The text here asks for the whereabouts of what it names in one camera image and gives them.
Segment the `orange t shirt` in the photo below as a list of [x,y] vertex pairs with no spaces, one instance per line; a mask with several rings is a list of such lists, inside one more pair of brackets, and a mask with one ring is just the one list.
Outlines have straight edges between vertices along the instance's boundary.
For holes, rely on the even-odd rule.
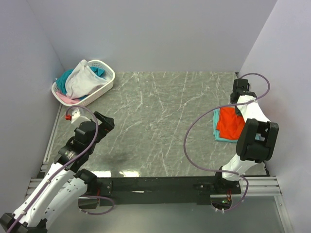
[[219,109],[219,119],[216,131],[219,137],[228,140],[238,140],[245,126],[242,116],[236,115],[234,107],[222,107]]

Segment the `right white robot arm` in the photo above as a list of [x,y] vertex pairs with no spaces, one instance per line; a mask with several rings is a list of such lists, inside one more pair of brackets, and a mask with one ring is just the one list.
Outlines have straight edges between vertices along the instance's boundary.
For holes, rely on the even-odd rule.
[[221,167],[221,172],[215,173],[213,188],[217,193],[236,188],[240,175],[273,155],[279,125],[265,116],[256,97],[247,79],[234,81],[230,103],[235,104],[235,112],[243,117],[245,125],[237,140],[236,154]]

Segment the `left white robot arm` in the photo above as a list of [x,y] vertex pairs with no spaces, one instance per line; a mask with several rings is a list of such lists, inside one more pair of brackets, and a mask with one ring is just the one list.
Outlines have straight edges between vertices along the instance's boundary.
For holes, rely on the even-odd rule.
[[98,200],[97,176],[81,166],[94,148],[115,127],[114,119],[97,111],[92,119],[74,105],[65,118],[76,128],[75,135],[63,146],[46,176],[32,194],[13,213],[5,213],[0,224],[7,233],[46,233],[58,216],[80,196]]

